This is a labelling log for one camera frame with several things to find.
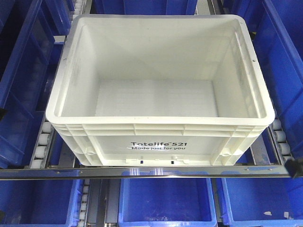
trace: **blue crate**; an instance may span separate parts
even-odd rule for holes
[[[253,44],[293,155],[303,157],[303,1],[262,2]]]
[[[303,178],[222,178],[217,193],[223,223],[230,227],[303,225]]]
[[[9,17],[10,11],[15,4],[15,0],[1,0],[0,1],[0,33]]]
[[[21,164],[53,48],[42,0],[16,0],[0,34],[0,167]]]
[[[71,28],[72,0],[43,0],[43,12],[53,35],[68,35]]]
[[[83,180],[0,181],[0,227],[76,227]]]
[[[197,0],[94,0],[97,14],[193,15]]]
[[[224,0],[231,14],[244,18],[249,31],[256,32],[264,14],[262,0]]]
[[[120,227],[214,227],[210,179],[123,179],[118,223]]]

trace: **black clip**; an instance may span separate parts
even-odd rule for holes
[[[5,212],[0,210],[0,222],[4,219],[5,217]]]
[[[7,112],[8,111],[6,109],[0,108],[0,121],[3,119]]]
[[[303,158],[289,159],[284,166],[292,178],[303,176]]]

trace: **white roller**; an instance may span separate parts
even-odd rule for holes
[[[32,169],[40,169],[41,168],[41,164],[42,164],[42,161],[41,159],[36,159],[36,160],[33,160],[32,161]]]
[[[82,204],[81,204],[80,210],[86,210],[86,203],[82,203]]]
[[[75,9],[75,15],[80,15],[80,9]]]
[[[84,224],[85,224],[84,221],[79,221],[78,222],[78,227],[84,227]]]
[[[272,125],[274,130],[282,129],[281,121],[279,119],[275,119]]]
[[[287,143],[279,143],[279,150],[281,151],[282,155],[290,154],[290,146]]]
[[[35,157],[44,158],[46,153],[46,146],[39,146],[35,150]]]
[[[89,179],[84,180],[84,185],[89,185]]]
[[[292,157],[291,156],[283,156],[283,159],[284,159],[284,162],[286,162],[287,160],[292,159]]]
[[[80,220],[85,220],[85,211],[81,211],[79,215]]]
[[[87,194],[84,194],[82,196],[82,202],[87,202],[87,198],[88,198],[88,195]]]
[[[283,131],[274,131],[274,137],[277,142],[285,142],[286,141],[286,135]]]
[[[39,140],[38,140],[38,144],[39,145],[47,145],[48,143],[48,136],[49,134],[48,133],[42,133],[40,136],[39,136]]]
[[[50,122],[44,122],[42,125],[42,132],[44,133],[51,133],[52,125]]]
[[[89,193],[89,187],[88,186],[84,186],[83,187],[83,193]]]

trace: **white label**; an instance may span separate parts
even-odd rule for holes
[[[187,143],[180,142],[131,142],[132,150],[185,150]]]

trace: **plastic crate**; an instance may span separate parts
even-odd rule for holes
[[[0,1],[0,33],[9,17],[10,11],[15,4],[15,0],[2,0]]]
[[[45,82],[53,35],[41,0],[17,0],[0,34],[0,167],[20,165]]]
[[[217,179],[223,223],[230,227],[303,225],[303,179]]]
[[[229,13],[244,18],[250,32],[257,31],[265,12],[262,0],[224,0],[223,6]]]
[[[275,116],[240,17],[91,15],[46,117],[84,165],[176,166],[234,165]]]
[[[277,114],[295,157],[303,152],[303,1],[264,0],[254,40]]]
[[[197,0],[94,0],[97,14],[193,15]]]
[[[0,181],[0,227],[76,227],[83,180]]]
[[[214,227],[210,179],[122,179],[118,223],[120,227]]]

